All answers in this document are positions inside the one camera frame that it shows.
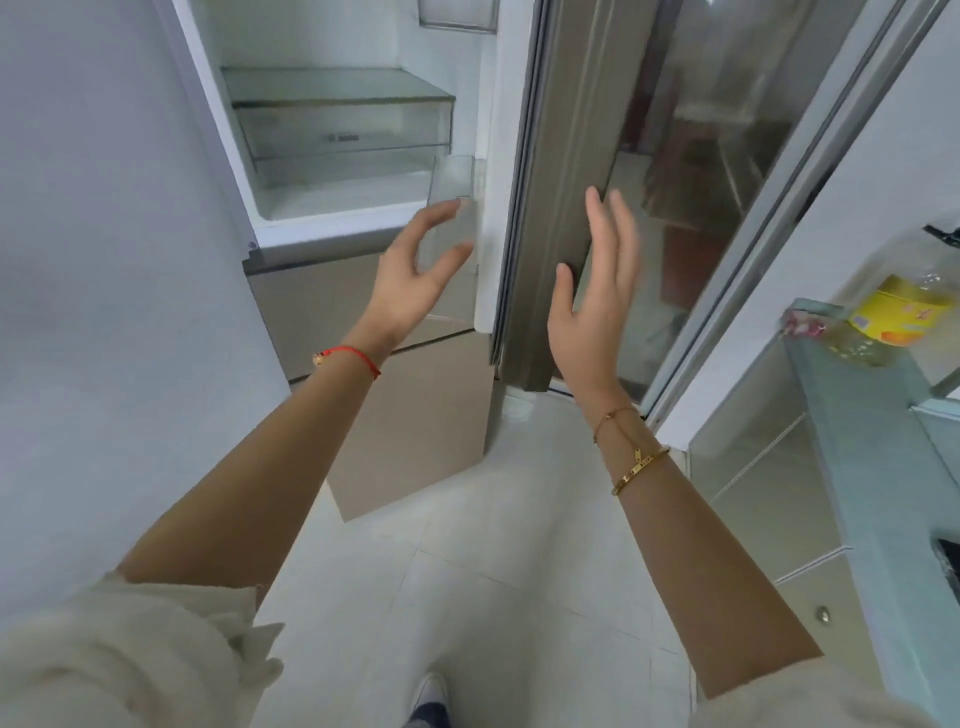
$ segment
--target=red string bracelet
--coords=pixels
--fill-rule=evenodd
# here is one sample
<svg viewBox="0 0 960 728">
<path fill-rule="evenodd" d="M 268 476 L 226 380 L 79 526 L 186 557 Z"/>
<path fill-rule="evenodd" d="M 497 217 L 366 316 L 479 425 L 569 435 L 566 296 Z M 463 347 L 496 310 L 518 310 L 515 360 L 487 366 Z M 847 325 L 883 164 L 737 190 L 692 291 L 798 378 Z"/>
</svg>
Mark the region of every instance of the red string bracelet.
<svg viewBox="0 0 960 728">
<path fill-rule="evenodd" d="M 332 353 L 334 353 L 334 352 L 353 352 L 353 353 L 355 353 L 357 356 L 359 356 L 361 359 L 363 359 L 364 364 L 366 364 L 366 365 L 367 365 L 367 368 L 370 369 L 371 373 L 373 374 L 373 378 L 374 378 L 374 379 L 376 379 L 378 376 L 380 376 L 380 370 L 376 368 L 376 364 L 374 364 L 374 363 L 372 362 L 372 360 L 371 360 L 366 354 L 364 354 L 363 352 L 361 352 L 359 349 L 355 349 L 354 347 L 334 347 L 333 349 L 327 349 L 327 350 L 324 351 L 324 352 L 315 353 L 315 354 L 313 355 L 313 363 L 319 367 L 321 364 L 324 363 L 324 359 L 326 359 L 330 354 L 332 354 Z"/>
</svg>

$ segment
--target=yellow bottle label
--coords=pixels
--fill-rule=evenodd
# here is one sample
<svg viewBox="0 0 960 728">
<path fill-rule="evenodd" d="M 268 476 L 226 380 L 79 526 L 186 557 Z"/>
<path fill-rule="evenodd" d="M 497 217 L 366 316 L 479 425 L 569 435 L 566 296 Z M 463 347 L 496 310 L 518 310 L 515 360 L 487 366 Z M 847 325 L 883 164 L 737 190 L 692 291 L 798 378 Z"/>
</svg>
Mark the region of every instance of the yellow bottle label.
<svg viewBox="0 0 960 728">
<path fill-rule="evenodd" d="M 909 280 L 890 276 L 848 319 L 850 325 L 877 341 L 908 347 L 937 323 L 953 305 L 949 297 L 918 288 Z"/>
</svg>

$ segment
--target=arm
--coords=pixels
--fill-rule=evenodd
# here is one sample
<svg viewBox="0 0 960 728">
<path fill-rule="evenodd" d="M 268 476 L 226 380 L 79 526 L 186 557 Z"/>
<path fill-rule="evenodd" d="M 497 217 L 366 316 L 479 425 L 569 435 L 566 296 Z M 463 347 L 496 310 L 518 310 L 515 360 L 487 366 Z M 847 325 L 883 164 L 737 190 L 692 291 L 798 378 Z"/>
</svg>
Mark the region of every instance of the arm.
<svg viewBox="0 0 960 728">
<path fill-rule="evenodd" d="M 550 348 L 591 429 L 630 405 L 616 359 L 639 270 L 633 216 L 616 191 L 613 221 L 594 188 L 587 192 L 593 269 L 579 311 L 573 277 L 557 269 Z M 597 443 L 613 482 L 660 443 L 632 407 L 603 422 Z M 668 457 L 644 468 L 620 504 L 647 569 L 673 619 L 707 697 L 821 656 L 773 584 Z"/>
<path fill-rule="evenodd" d="M 380 367 L 433 308 L 470 255 L 467 243 L 418 274 L 428 230 L 457 211 L 427 207 L 380 257 L 367 311 L 344 344 Z M 270 589 L 373 382 L 351 352 L 323 366 L 140 538 L 117 568 L 133 583 Z"/>
</svg>

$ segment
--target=forearm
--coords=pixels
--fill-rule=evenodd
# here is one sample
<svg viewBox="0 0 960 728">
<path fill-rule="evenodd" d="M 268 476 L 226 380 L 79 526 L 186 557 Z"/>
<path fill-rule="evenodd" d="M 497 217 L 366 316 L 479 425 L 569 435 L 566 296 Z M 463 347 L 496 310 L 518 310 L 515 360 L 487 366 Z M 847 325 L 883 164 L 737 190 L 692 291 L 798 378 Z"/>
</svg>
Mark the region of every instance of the forearm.
<svg viewBox="0 0 960 728">
<path fill-rule="evenodd" d="M 596 427 L 629 405 L 623 392 L 584 398 Z M 597 443 L 612 481 L 660 443 L 635 410 L 600 427 Z M 619 496 L 647 569 L 707 697 L 821 655 L 817 644 L 712 508 L 666 456 Z"/>
<path fill-rule="evenodd" d="M 377 366 L 393 343 L 364 323 L 345 340 Z M 372 382 L 360 357 L 329 356 L 140 538 L 118 571 L 131 582 L 254 586 L 262 599 Z"/>
</svg>

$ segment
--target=hand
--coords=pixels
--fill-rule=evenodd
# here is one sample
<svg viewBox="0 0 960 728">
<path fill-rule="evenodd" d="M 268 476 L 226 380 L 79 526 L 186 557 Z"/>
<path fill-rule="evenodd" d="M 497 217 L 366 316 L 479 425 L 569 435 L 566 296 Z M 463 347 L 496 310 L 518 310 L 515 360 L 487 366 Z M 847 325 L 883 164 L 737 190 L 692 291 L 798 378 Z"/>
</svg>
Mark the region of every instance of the hand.
<svg viewBox="0 0 960 728">
<path fill-rule="evenodd" d="M 452 220 L 459 207 L 460 201 L 450 200 L 419 210 L 380 256 L 367 310 L 344 339 L 377 366 L 436 305 L 450 279 L 470 257 L 473 243 L 461 243 L 441 255 L 430 270 L 417 271 L 417 249 L 423 236 Z"/>
<path fill-rule="evenodd" d="M 550 351 L 593 425 L 599 416 L 630 403 L 616 378 L 616 358 L 640 269 L 640 238 L 634 216 L 617 190 L 610 193 L 613 220 L 595 187 L 587 190 L 593 238 L 593 269 L 584 302 L 573 310 L 573 274 L 557 266 L 547 332 Z"/>
</svg>

